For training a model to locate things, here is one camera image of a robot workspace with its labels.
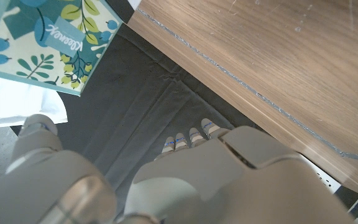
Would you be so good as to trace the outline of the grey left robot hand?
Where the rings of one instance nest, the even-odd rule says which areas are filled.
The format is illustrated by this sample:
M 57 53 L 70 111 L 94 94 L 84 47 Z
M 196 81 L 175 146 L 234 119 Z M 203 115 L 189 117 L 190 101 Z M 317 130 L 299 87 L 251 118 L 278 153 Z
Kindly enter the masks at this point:
M 112 185 L 29 116 L 0 178 L 0 223 L 353 223 L 299 153 L 248 126 L 208 119 L 167 142 L 133 178 L 123 213 Z

